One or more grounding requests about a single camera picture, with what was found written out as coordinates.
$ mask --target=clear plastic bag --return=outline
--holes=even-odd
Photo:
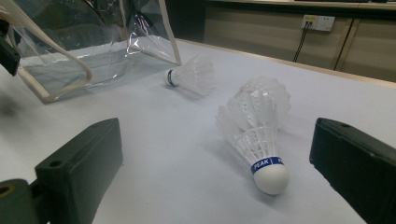
[[[0,17],[44,103],[180,64],[164,0],[2,0]]]

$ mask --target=power socket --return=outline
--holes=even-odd
[[[317,28],[318,16],[304,15],[303,23],[301,24],[301,28],[304,29],[307,22],[312,22],[312,24],[308,26],[308,30],[315,30]]]
[[[330,32],[332,30],[334,19],[335,17],[319,16],[316,30]]]

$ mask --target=white table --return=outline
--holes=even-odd
[[[178,46],[184,62],[197,53],[212,57],[217,87],[205,98],[168,89],[155,74],[42,105],[2,69],[0,180],[32,182],[34,167],[50,153],[89,125],[117,117],[124,165],[95,224],[364,223],[309,163],[315,121],[343,121],[396,147],[395,88],[246,53],[182,41]],[[290,185],[275,197],[255,187],[248,165],[220,138],[215,124],[219,105],[262,75],[277,78],[291,94],[290,116],[278,136]]]

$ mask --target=feather shuttlecock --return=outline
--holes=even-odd
[[[186,64],[167,70],[163,74],[163,81],[168,86],[180,86],[205,96],[215,87],[212,62],[204,55],[195,56]]]
[[[251,166],[257,187],[267,194],[283,192],[289,172],[277,155],[277,129],[290,109],[290,95],[273,78],[260,77],[242,86],[219,107],[217,125],[223,138]]]

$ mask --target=cable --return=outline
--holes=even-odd
[[[303,35],[301,36],[301,40],[300,40],[300,45],[298,46],[297,51],[296,51],[296,54],[294,55],[294,59],[293,59],[293,62],[294,62],[294,63],[297,62],[298,55],[300,54],[301,48],[303,47],[303,43],[304,43],[304,40],[305,40],[306,32],[308,32],[308,28],[309,28],[309,26],[310,26],[311,24],[312,24],[311,21],[307,21],[307,22],[305,23],[305,27],[304,27],[304,29],[303,29]]]

